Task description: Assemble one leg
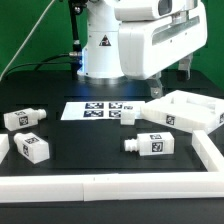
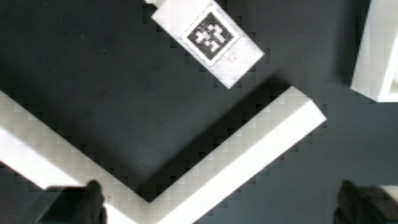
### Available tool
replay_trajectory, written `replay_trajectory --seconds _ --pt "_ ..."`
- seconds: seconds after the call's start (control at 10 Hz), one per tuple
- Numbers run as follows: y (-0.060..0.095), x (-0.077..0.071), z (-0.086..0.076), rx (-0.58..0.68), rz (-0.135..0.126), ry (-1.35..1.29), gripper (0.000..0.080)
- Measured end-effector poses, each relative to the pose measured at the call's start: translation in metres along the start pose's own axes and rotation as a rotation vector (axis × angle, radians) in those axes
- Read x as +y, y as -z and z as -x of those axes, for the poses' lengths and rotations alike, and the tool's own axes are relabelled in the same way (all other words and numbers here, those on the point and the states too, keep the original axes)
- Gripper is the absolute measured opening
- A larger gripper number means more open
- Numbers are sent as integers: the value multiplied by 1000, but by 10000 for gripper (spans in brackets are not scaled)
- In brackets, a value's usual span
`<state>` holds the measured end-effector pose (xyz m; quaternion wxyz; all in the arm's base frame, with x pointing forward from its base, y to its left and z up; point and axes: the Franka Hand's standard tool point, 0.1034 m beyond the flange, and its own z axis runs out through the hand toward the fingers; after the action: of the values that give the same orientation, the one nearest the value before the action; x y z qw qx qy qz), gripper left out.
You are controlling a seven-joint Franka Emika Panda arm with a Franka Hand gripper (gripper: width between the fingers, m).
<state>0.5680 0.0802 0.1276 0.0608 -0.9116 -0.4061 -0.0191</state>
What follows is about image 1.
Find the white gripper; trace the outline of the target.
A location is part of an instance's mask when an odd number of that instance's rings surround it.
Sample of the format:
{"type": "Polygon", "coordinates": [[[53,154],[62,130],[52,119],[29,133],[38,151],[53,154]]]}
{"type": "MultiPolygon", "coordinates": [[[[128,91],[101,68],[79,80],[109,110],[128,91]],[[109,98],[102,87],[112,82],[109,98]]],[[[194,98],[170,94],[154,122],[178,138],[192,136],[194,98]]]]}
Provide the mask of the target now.
{"type": "Polygon", "coordinates": [[[121,69],[129,78],[147,80],[151,97],[163,96],[161,73],[179,61],[177,77],[189,80],[192,53],[207,41],[207,19],[203,3],[192,10],[158,20],[120,21],[118,50],[121,69]]]}

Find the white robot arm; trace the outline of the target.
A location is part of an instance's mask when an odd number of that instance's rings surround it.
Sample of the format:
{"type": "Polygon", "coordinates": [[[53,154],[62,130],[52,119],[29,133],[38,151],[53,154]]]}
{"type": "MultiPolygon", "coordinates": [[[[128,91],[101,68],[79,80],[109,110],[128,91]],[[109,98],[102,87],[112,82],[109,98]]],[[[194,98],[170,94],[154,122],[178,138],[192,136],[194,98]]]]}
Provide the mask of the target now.
{"type": "Polygon", "coordinates": [[[189,79],[193,53],[206,41],[201,0],[89,0],[78,77],[96,84],[145,80],[159,98],[161,72],[177,64],[189,79]]]}

